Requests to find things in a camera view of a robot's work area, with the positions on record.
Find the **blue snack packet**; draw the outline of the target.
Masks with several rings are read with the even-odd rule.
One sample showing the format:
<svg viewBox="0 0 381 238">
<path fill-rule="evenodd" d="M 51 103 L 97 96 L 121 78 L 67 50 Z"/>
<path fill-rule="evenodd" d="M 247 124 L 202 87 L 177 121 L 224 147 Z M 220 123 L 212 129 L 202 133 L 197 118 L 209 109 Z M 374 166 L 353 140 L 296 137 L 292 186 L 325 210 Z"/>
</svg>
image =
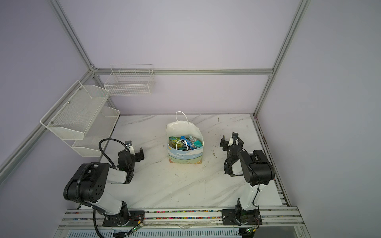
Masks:
<svg viewBox="0 0 381 238">
<path fill-rule="evenodd" d="M 184 136 L 181 137 L 179 142 L 182 144 L 182 148 L 185 150 L 194 150 L 194 148 L 192 148 L 191 142 Z"/>
</svg>

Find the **green candy bag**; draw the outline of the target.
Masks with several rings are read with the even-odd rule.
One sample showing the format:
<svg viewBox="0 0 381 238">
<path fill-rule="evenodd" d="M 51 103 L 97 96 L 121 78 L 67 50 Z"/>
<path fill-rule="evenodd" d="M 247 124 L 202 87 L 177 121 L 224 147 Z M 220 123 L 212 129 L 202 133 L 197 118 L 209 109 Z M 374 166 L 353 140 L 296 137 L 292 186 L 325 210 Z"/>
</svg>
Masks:
<svg viewBox="0 0 381 238">
<path fill-rule="evenodd" d="M 169 145 L 174 149 L 180 149 L 183 147 L 183 143 L 180 137 L 169 137 Z"/>
</svg>

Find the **white printed paper bag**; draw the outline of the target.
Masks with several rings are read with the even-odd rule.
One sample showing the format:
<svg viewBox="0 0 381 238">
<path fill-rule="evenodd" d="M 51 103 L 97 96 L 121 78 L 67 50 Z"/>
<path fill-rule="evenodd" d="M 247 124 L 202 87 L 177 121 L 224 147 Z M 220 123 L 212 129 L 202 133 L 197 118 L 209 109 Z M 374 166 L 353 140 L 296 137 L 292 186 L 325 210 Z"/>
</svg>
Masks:
<svg viewBox="0 0 381 238">
<path fill-rule="evenodd" d="M 186 114 L 177 111 L 176 120 L 167 124 L 167 153 L 170 163 L 201 164 L 204 138 L 200 129 L 191 123 Z"/>
</svg>

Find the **teal Fox's candy bag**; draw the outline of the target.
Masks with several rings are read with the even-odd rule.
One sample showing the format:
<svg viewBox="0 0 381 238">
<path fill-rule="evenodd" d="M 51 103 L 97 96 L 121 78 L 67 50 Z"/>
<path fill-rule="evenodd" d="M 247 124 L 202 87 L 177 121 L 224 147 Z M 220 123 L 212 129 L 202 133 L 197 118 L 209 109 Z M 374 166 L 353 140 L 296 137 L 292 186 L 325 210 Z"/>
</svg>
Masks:
<svg viewBox="0 0 381 238">
<path fill-rule="evenodd" d="M 191 142 L 192 148 L 194 149 L 203 147 L 203 143 L 200 140 L 198 140 L 196 137 L 193 137 L 190 135 L 188 136 L 188 140 Z"/>
</svg>

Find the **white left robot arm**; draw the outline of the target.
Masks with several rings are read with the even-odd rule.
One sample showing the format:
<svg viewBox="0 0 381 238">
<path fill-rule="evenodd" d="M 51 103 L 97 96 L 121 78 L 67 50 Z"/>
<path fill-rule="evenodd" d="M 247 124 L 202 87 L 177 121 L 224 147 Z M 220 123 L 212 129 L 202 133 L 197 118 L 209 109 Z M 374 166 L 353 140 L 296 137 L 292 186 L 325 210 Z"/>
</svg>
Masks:
<svg viewBox="0 0 381 238">
<path fill-rule="evenodd" d="M 91 162 L 82 164 L 64 189 L 65 200 L 90 207 L 105 216 L 105 226 L 127 226 L 143 217 L 134 217 L 126 202 L 106 191 L 107 184 L 130 184 L 134 177 L 135 164 L 144 160 L 144 150 L 133 154 L 127 147 L 118 153 L 118 167 L 110 164 Z"/>
</svg>

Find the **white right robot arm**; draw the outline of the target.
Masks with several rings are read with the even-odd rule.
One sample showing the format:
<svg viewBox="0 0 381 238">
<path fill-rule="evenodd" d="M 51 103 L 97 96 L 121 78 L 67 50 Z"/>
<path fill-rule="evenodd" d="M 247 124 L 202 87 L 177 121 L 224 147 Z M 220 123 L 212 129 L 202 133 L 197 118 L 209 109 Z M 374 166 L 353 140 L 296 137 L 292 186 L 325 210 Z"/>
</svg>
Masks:
<svg viewBox="0 0 381 238">
<path fill-rule="evenodd" d="M 220 147 L 227 152 L 224 172 L 231 177 L 243 176 L 249 190 L 237 199 L 233 209 L 223 209 L 223 225 L 261 225 L 259 198 L 265 186 L 275 179 L 275 171 L 262 150 L 248 152 L 237 133 L 229 140 L 222 137 Z"/>
</svg>

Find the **white mesh shelf upper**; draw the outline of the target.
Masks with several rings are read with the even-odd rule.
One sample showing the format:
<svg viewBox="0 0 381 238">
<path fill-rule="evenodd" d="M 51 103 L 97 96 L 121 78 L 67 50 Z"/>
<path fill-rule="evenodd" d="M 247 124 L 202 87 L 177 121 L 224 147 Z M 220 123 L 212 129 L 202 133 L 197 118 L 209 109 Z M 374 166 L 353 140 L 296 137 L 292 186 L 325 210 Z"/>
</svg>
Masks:
<svg viewBox="0 0 381 238">
<path fill-rule="evenodd" d="M 76 81 L 40 124 L 61 140 L 84 140 L 109 98 L 109 91 Z"/>
</svg>

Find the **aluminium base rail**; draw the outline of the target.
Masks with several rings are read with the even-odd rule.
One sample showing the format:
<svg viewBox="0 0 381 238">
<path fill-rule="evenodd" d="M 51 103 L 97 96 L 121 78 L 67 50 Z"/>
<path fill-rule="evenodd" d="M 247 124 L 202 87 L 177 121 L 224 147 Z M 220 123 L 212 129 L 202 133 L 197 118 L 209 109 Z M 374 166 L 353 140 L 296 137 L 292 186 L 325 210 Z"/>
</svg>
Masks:
<svg viewBox="0 0 381 238">
<path fill-rule="evenodd" d="M 147 209 L 131 211 L 126 226 L 93 211 L 68 210 L 56 238 L 240 238 L 259 237 L 267 228 L 291 233 L 292 238 L 310 234 L 297 207 L 265 207 L 255 218 L 239 221 L 233 208 Z"/>
</svg>

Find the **aluminium frame posts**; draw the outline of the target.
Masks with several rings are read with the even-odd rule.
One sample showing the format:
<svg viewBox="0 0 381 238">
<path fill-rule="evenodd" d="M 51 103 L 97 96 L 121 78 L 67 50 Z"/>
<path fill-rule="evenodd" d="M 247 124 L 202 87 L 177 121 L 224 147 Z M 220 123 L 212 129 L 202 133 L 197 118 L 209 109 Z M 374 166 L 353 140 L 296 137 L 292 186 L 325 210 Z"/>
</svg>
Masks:
<svg viewBox="0 0 381 238">
<path fill-rule="evenodd" d="M 130 207 L 221 206 L 228 184 L 222 134 L 238 130 L 256 143 L 248 114 L 264 75 L 206 74 L 212 69 L 273 68 L 298 1 L 62 1 L 74 25 L 84 9 L 98 12 L 95 37 L 83 43 L 96 65 L 152 64 L 151 95 L 115 97 L 122 112 L 114 135 L 146 150 L 125 198 Z M 53 103 L 84 73 L 46 1 L 1 1 L 1 162 L 39 124 Z M 181 111 L 204 138 L 201 164 L 174 164 L 166 126 Z"/>
</svg>

